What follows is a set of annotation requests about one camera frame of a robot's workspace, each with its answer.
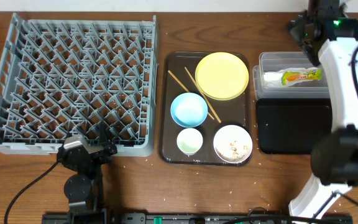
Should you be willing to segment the green snack wrapper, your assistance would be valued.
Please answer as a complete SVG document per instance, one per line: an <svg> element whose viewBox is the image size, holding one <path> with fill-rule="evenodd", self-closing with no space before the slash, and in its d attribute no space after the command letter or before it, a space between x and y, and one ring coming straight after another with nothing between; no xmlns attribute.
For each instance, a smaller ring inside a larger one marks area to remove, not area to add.
<svg viewBox="0 0 358 224"><path fill-rule="evenodd" d="M265 85L272 88L286 88L302 82L323 79L321 68L286 68L277 72L265 72L262 75Z"/></svg>

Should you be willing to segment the small white cup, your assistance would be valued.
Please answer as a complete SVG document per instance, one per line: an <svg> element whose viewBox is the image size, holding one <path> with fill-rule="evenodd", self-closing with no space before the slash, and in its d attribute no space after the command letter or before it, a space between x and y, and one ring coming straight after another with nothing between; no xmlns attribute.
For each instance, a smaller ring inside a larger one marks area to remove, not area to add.
<svg viewBox="0 0 358 224"><path fill-rule="evenodd" d="M197 153L203 145L203 136L195 128L186 128L177 136L177 146L182 153L192 156Z"/></svg>

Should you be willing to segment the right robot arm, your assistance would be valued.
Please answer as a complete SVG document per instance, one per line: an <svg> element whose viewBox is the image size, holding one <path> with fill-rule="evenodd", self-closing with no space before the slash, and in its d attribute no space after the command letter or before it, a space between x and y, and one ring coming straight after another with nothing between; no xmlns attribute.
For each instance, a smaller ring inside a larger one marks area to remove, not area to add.
<svg viewBox="0 0 358 224"><path fill-rule="evenodd" d="M358 20L345 1L309 0L288 31L322 66L332 108L331 133L311 152L312 175L289 206L292 223L324 223L328 208L358 186Z"/></svg>

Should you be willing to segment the light blue bowl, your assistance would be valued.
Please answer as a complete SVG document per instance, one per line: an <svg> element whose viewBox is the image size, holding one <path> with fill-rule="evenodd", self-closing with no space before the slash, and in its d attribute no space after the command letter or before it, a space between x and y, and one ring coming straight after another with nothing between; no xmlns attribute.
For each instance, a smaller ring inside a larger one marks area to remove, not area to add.
<svg viewBox="0 0 358 224"><path fill-rule="evenodd" d="M182 93L171 103L170 114L174 122L184 128L201 125L208 116L205 100L196 93Z"/></svg>

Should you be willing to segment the white plate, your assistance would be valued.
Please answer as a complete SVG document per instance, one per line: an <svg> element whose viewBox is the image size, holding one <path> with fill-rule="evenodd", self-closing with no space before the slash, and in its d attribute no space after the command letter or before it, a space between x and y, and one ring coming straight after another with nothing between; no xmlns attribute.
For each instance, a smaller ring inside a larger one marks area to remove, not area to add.
<svg viewBox="0 0 358 224"><path fill-rule="evenodd" d="M216 132L213 147L215 153L224 162L240 164L250 159L253 142L248 131L232 124L223 126Z"/></svg>

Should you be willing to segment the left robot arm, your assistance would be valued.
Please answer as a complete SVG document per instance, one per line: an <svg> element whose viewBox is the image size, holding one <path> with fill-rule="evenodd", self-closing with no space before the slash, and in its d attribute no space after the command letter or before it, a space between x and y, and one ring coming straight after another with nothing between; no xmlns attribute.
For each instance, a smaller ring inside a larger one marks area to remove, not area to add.
<svg viewBox="0 0 358 224"><path fill-rule="evenodd" d="M99 146L96 148L91 147L84 136L74 135L66 138L58 149L57 162L76 172L64 185L72 223L98 213L107 220L101 166L112 161L117 147L108 137L104 123L99 124L98 130Z"/></svg>

